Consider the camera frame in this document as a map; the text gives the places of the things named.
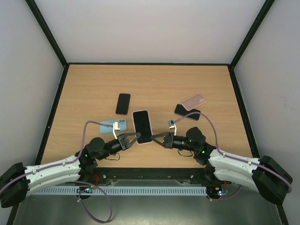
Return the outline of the light blue phone case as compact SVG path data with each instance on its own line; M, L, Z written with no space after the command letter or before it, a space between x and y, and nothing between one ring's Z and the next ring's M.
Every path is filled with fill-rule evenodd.
M127 120L125 118L115 119L115 120L103 120L100 122L101 125L99 126L100 133L102 133L102 134L112 133L113 132L112 125L115 122L118 122L118 125L120 128L119 130L116 130L116 132L123 132L123 131L127 130Z

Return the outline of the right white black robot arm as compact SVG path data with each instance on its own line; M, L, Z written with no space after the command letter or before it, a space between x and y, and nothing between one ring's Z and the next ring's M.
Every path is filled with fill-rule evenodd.
M166 149L188 150L194 159L210 169L204 172L208 183L229 181L257 191L265 200L281 205L291 190L292 177L273 158L249 158L234 155L206 142L199 128L193 127L186 136L174 132L152 135L151 140Z

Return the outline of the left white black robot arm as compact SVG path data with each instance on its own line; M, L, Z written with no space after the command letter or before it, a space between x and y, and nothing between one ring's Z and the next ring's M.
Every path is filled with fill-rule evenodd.
M63 160L34 166L13 164L0 177L1 207L12 207L44 188L82 179L98 165L97 161L129 149L140 136L140 133L126 133L109 142L95 137L82 151Z

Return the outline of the black phone red edge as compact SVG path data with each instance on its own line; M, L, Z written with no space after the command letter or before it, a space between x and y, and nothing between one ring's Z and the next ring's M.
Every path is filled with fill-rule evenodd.
M131 95L127 93L119 94L116 111L115 111L117 115L127 115L129 109L130 97Z

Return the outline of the blue phone black screen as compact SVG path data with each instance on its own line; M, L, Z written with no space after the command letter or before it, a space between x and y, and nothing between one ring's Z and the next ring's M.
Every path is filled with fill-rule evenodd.
M195 112L200 113L201 111L199 111L197 109L192 109L190 111L187 111L181 104L177 104L175 107L175 110L174 110L174 113L176 115L180 115L180 116L185 116L189 113L194 113L194 114L187 116L187 118L192 119L192 120L199 120L200 114L197 114Z

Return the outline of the pink translucent phone case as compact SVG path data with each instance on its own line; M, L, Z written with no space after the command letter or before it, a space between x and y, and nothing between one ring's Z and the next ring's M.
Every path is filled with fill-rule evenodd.
M195 109L196 107L204 104L207 101L207 99L202 95L201 93L197 93L195 95L192 95L186 99L184 99L181 102L181 105L187 110L191 111L192 109Z

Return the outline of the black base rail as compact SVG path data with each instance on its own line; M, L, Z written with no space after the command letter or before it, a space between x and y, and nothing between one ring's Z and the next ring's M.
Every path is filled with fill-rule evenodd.
M113 180L176 180L204 186L221 185L218 180L204 168L100 168L81 172L79 181L107 184Z

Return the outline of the black metal enclosure frame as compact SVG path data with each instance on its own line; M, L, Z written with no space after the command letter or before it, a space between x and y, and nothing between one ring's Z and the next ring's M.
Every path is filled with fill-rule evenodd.
M228 70L229 70L229 74L230 74L230 78L232 81L232 85L233 85L233 89L235 92L235 96L237 99L237 103L239 106L239 110L240 110L240 114L242 117L242 121L244 124L244 128L247 134L247 138L248 138L248 142L250 145L250 150L253 156L259 156L259 150L257 148L256 145L256 141L254 138L254 134L250 125L250 121L249 121L249 117L248 117L248 113L246 110L246 106L244 103L244 100L242 99L242 94L241 94L241 90L240 87L238 85L238 81L236 78L236 74L234 71L234 68L236 67L236 65L238 64L239 60L241 59L243 53L245 52L245 50L247 49L249 43L251 42L252 38L254 37L256 31L258 30L258 28L260 27L261 23L263 22L264 18L266 17L266 15L268 14L269 10L271 9L272 5L273 5L274 1L273 0L266 0L262 6L262 8L260 9L258 15L256 16L253 24L251 25L247 35L245 36L242 44L240 45L237 53L235 54L232 62L230 64L224 64L224 63L136 63L136 62L129 62L129 63L121 63L121 62L115 62L115 65L147 65L147 66L227 66ZM61 79L60 79L60 83L58 85L58 89L54 98L54 102L52 104L52 108L51 108L51 112L45 127L45 131L43 134L43 138L39 147L39 150L37 152L37 156L35 159L35 163L40 163L43 153L45 151L45 145L46 142L48 140L48 136L51 130L51 126L53 123L53 119L58 107L58 102L63 90L63 86L65 83L65 79L67 77L67 72L69 69L70 65L73 65L74 63L71 62L67 62L67 60L65 59L59 45L57 44L49 26L47 25L40 9L38 8L36 2L34 0L27 0L26 4L28 5L29 9L31 10L32 14L34 15L36 21L38 22L40 28L42 29L45 37L47 38L48 42L50 43L52 49L54 50L56 56L58 57L59 61L61 62L62 66L63 66L63 72L61 75Z

